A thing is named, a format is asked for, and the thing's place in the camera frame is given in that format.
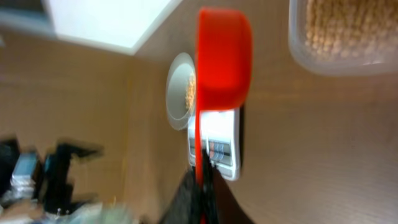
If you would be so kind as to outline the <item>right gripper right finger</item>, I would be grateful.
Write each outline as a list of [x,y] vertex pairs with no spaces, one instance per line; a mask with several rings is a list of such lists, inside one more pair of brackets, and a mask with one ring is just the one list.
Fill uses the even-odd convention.
[[211,163],[208,154],[202,152],[202,196],[201,204],[204,223],[254,224],[221,176]]

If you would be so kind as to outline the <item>red measuring scoop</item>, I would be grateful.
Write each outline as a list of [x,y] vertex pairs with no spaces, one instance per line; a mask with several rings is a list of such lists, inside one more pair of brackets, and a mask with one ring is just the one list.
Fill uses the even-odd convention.
[[252,31],[235,9],[203,7],[198,13],[195,112],[195,178],[200,189],[199,223],[215,215],[205,188],[209,182],[201,148],[201,114],[239,108],[251,83]]

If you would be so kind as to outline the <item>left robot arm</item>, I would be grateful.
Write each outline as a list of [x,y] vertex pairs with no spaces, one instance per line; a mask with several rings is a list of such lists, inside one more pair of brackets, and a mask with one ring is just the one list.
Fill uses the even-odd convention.
[[51,219],[70,217],[95,203],[95,193],[73,197],[69,178],[72,159],[85,162],[103,155],[103,148],[81,141],[59,141],[44,159],[36,148],[23,151],[15,137],[1,139],[1,213],[20,202],[40,205]]

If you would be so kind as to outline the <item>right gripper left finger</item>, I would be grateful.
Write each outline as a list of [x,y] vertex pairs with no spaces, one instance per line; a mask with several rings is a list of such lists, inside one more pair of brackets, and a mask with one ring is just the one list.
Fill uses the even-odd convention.
[[201,219],[200,197],[201,190],[196,183],[195,171],[188,170],[159,223],[199,224]]

